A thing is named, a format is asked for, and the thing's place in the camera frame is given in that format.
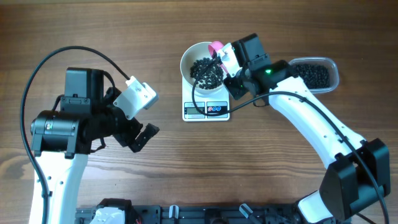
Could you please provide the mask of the pink plastic measuring scoop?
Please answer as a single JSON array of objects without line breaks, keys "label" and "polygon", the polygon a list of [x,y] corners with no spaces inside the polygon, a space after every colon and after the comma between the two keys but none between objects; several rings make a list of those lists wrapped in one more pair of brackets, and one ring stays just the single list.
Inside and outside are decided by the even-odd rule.
[{"label": "pink plastic measuring scoop", "polygon": [[228,44],[224,45],[220,41],[214,41],[211,42],[208,45],[208,51],[211,55],[212,58],[220,58],[220,61],[218,62],[218,66],[221,67],[226,74],[228,74],[228,69],[226,65],[224,64],[229,60],[229,55],[227,52],[228,49]]}]

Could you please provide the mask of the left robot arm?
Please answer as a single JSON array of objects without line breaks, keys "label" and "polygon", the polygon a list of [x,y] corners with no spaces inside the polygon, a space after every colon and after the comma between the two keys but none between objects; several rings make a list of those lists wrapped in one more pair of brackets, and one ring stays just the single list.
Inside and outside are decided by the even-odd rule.
[{"label": "left robot arm", "polygon": [[57,98],[59,110],[42,111],[30,128],[31,149],[44,175],[48,200],[35,179],[30,223],[74,223],[80,181],[88,163],[94,140],[113,136],[122,146],[139,152],[159,132],[153,124],[143,125],[135,118],[149,109],[158,94],[135,77],[127,88],[104,89],[104,70],[68,68],[65,92]]}]

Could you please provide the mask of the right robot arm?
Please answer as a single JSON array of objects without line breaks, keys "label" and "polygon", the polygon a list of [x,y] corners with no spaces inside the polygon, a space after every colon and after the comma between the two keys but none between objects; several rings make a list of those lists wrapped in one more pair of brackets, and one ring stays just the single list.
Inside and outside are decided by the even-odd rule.
[{"label": "right robot arm", "polygon": [[221,59],[229,93],[246,93],[284,115],[314,148],[326,173],[318,190],[297,202],[305,223],[346,221],[379,202],[389,223],[385,197],[391,192],[389,150],[345,126],[307,88],[285,60],[272,63],[256,34],[211,52]]}]

